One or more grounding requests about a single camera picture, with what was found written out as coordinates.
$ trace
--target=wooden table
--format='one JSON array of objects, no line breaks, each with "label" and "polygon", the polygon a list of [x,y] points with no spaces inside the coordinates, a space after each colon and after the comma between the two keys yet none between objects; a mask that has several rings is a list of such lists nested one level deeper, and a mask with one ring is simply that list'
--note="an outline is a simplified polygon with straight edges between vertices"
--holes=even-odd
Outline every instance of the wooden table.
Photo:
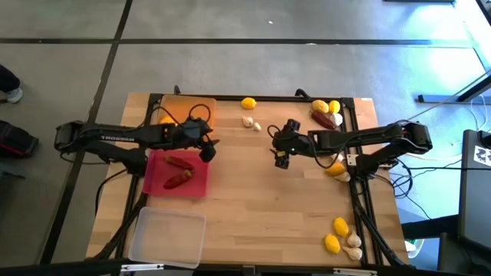
[{"label": "wooden table", "polygon": [[[149,94],[143,93],[128,95],[122,125],[137,126],[143,121],[148,97]],[[357,98],[354,102],[359,128],[376,127],[373,101]],[[221,141],[210,163],[206,197],[149,196],[147,206],[207,216],[202,264],[359,266],[359,261],[350,260],[344,252],[332,255],[323,246],[323,237],[334,233],[335,218],[341,216],[348,224],[354,224],[348,184],[326,176],[313,159],[303,156],[293,156],[288,170],[275,168],[269,152],[271,138],[265,128],[270,123],[282,127],[288,118],[295,118],[302,122],[302,133],[321,129],[307,119],[309,109],[309,103],[260,102],[254,110],[243,110],[236,101],[218,101],[213,139]],[[257,133],[244,128],[242,115],[255,118],[263,131]],[[135,144],[118,143],[118,146],[135,147]],[[379,147],[366,146],[364,152]],[[107,174],[110,176],[121,169],[121,164],[111,164]],[[378,173],[388,177],[387,171]],[[120,226],[130,178],[121,176],[106,184],[88,257],[97,254]],[[399,258],[408,262],[392,187],[380,180],[371,180],[370,186],[378,230]],[[368,260],[373,263],[370,236],[366,229],[364,233]],[[125,255],[132,235],[130,230]]]}]

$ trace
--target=yellow lemon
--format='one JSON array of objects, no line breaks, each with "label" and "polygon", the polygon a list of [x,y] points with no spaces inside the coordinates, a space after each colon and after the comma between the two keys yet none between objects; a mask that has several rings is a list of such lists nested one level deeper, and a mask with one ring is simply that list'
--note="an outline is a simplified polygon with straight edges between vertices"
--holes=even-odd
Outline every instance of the yellow lemon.
[{"label": "yellow lemon", "polygon": [[172,120],[172,118],[169,117],[169,116],[165,116],[164,118],[162,118],[160,120],[160,123],[173,123],[173,124],[176,124],[176,122],[174,122],[174,120]]},{"label": "yellow lemon", "polygon": [[329,105],[323,100],[314,100],[312,102],[312,109],[321,113],[327,113],[329,112]]},{"label": "yellow lemon", "polygon": [[329,252],[337,254],[341,250],[341,246],[339,245],[339,240],[334,235],[328,234],[327,236],[325,236],[324,244]]},{"label": "yellow lemon", "polygon": [[346,168],[340,162],[334,163],[331,167],[325,170],[329,176],[339,176],[346,172]]},{"label": "yellow lemon", "polygon": [[341,237],[346,237],[350,231],[344,218],[336,218],[334,220],[334,230],[336,231],[336,234],[340,235]]},{"label": "yellow lemon", "polygon": [[339,102],[337,100],[332,100],[329,103],[329,111],[331,113],[339,113],[340,109],[341,109],[341,105],[339,104]]},{"label": "yellow lemon", "polygon": [[258,104],[258,103],[256,103],[255,100],[250,98],[250,97],[245,98],[241,102],[242,108],[245,108],[245,109],[253,109],[256,104]]}]

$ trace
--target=red pepper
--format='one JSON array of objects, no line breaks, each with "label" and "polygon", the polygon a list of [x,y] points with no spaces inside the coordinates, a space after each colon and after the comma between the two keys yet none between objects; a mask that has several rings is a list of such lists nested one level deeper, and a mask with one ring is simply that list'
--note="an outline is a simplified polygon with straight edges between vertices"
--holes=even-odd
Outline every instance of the red pepper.
[{"label": "red pepper", "polygon": [[176,176],[173,176],[171,179],[167,180],[166,183],[163,185],[163,187],[165,189],[174,189],[176,187],[181,186],[186,181],[190,180],[191,177],[193,177],[193,172],[187,169],[184,172]]},{"label": "red pepper", "polygon": [[315,122],[317,122],[321,126],[327,128],[328,130],[335,130],[336,129],[336,126],[334,125],[334,123],[332,123],[331,120],[329,120],[329,118],[327,118],[320,111],[317,111],[317,110],[312,111],[311,117],[312,117],[312,119],[314,119]]},{"label": "red pepper", "polygon": [[181,158],[166,156],[166,162],[182,169],[194,170],[194,166],[184,161]]}]

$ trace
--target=transparent tray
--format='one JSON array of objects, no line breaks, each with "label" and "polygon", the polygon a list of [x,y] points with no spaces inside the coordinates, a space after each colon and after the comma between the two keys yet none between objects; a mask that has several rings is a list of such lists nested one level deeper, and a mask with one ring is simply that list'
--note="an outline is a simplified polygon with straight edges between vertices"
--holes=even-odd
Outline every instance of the transparent tray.
[{"label": "transparent tray", "polygon": [[206,217],[143,207],[128,258],[153,264],[196,268],[201,259]]}]

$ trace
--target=concrete floor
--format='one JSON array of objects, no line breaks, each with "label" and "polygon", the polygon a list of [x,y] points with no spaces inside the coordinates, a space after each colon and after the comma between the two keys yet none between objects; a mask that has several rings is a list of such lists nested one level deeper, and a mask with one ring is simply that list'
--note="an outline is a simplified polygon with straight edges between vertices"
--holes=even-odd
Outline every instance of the concrete floor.
[{"label": "concrete floor", "polygon": [[[0,38],[112,38],[124,3],[0,0]],[[134,1],[124,38],[446,39],[469,46],[121,45],[97,122],[119,123],[129,92],[170,92],[178,84],[188,94],[292,95],[302,87],[313,96],[372,97],[379,124],[387,124],[427,107],[415,103],[415,95],[453,93],[484,72],[462,18],[448,4],[381,0]],[[14,164],[28,179],[0,186],[0,266],[38,261],[68,170],[52,148],[54,128],[87,118],[109,48],[0,44],[0,62],[25,88],[21,103],[0,106],[0,118],[41,141],[36,156]],[[482,121],[483,107],[475,110]],[[466,106],[440,107],[418,119],[433,138],[429,156],[458,153],[460,147],[450,142],[475,127]],[[82,169],[54,261],[84,258],[105,171],[105,166]],[[410,195],[437,217],[456,213],[458,193],[458,175],[439,171],[418,177]],[[397,204],[423,216],[406,199]]]}]

